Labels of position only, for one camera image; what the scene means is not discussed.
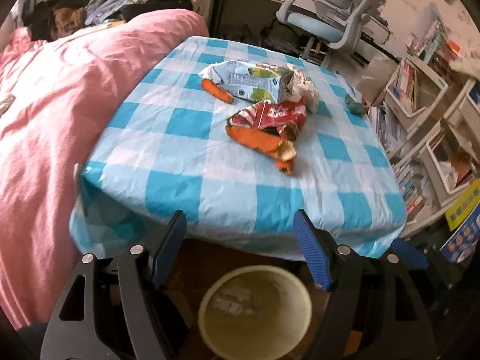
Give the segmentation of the red snack wrapper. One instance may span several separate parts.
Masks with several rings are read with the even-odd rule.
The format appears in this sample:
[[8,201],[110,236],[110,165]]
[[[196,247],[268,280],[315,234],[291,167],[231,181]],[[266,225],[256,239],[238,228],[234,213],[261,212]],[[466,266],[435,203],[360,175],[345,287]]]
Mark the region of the red snack wrapper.
[[256,102],[227,119],[227,125],[254,128],[295,141],[307,121],[307,107],[303,99],[278,104]]

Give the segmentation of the white bookshelf with books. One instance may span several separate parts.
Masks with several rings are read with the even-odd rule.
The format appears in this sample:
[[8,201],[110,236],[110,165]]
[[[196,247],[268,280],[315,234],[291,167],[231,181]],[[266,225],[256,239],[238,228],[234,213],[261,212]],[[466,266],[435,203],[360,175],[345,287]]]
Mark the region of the white bookshelf with books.
[[407,211],[404,237],[440,219],[479,178],[479,61],[439,17],[412,34],[370,113]]

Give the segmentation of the pink duvet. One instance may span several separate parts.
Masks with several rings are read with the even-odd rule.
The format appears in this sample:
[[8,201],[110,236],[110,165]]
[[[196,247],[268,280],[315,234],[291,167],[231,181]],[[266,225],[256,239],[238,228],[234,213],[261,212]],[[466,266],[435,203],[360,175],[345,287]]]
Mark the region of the pink duvet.
[[12,33],[1,52],[1,94],[14,99],[1,116],[1,309],[14,328],[50,318],[79,258],[68,230],[75,166],[156,63],[207,35],[184,9],[52,42]]

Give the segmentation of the pile of dark clothes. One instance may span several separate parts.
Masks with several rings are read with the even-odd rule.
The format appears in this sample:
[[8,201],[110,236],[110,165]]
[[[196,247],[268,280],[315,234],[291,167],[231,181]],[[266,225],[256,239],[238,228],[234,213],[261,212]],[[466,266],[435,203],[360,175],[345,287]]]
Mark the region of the pile of dark clothes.
[[32,40],[55,41],[85,27],[114,20],[130,21],[150,11],[185,9],[191,0],[47,0],[39,2],[22,21]]

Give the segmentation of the yellow blue box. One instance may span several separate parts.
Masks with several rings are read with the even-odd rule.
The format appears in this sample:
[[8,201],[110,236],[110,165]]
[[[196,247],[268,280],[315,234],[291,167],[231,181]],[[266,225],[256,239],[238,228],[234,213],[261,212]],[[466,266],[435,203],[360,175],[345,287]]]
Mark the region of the yellow blue box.
[[479,179],[476,179],[445,216],[451,235],[440,253],[450,263],[461,263],[472,254],[479,242]]

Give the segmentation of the cream round trash bin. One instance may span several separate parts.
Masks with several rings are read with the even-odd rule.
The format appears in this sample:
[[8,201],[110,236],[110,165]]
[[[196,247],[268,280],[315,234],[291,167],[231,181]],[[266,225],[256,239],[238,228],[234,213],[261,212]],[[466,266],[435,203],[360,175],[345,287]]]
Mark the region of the cream round trash bin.
[[223,275],[204,294],[198,313],[203,342],[222,359],[280,359],[304,339],[311,320],[306,286],[268,265]]

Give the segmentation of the green plush toy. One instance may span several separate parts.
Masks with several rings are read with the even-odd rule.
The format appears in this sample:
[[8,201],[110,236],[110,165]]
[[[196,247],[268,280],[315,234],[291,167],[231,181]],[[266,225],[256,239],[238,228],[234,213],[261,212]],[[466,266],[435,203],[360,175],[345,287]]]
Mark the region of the green plush toy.
[[352,95],[347,94],[345,96],[345,102],[347,109],[356,116],[364,116],[367,108],[362,102],[358,102]]

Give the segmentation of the large orange peel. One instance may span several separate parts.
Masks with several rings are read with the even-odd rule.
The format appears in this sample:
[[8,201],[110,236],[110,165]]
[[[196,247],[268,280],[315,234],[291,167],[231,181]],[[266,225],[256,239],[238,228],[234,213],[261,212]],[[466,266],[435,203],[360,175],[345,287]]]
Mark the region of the large orange peel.
[[294,174],[297,153],[292,141],[250,127],[227,125],[225,131],[238,144],[274,159],[279,172],[288,176]]

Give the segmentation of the white plastic bag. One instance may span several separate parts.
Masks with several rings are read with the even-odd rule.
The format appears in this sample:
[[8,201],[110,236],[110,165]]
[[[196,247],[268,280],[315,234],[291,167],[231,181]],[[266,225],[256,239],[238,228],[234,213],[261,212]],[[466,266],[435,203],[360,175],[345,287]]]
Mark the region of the white plastic bag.
[[312,114],[317,112],[320,102],[319,91],[312,80],[301,72],[294,64],[287,63],[286,67],[292,71],[292,77],[288,81],[287,88],[292,95],[303,98],[306,107]]

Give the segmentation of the blue white checkered tablecloth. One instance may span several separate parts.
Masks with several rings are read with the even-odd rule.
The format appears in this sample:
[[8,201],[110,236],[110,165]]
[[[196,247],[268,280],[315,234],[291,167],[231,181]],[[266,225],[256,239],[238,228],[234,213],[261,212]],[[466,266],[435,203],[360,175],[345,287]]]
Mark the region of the blue white checkered tablecloth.
[[[317,110],[295,141],[293,175],[232,141],[226,120],[244,107],[201,88],[202,69],[230,59],[290,63],[318,89]],[[348,82],[256,46],[190,37],[145,75],[103,130],[79,177],[69,232],[82,253],[112,257],[184,211],[190,236],[299,260],[295,211],[358,254],[381,256],[407,213],[394,171]]]

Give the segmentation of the blue grey office chair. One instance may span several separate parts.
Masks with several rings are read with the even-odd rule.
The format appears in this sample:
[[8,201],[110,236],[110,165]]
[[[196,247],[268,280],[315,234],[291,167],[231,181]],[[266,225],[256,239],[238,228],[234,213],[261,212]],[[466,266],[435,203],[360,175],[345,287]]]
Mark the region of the blue grey office chair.
[[333,51],[352,54],[360,41],[363,28],[371,19],[380,17],[386,0],[315,0],[316,18],[294,12],[296,0],[285,0],[276,13],[278,21],[310,34],[301,58],[306,60],[315,40]]

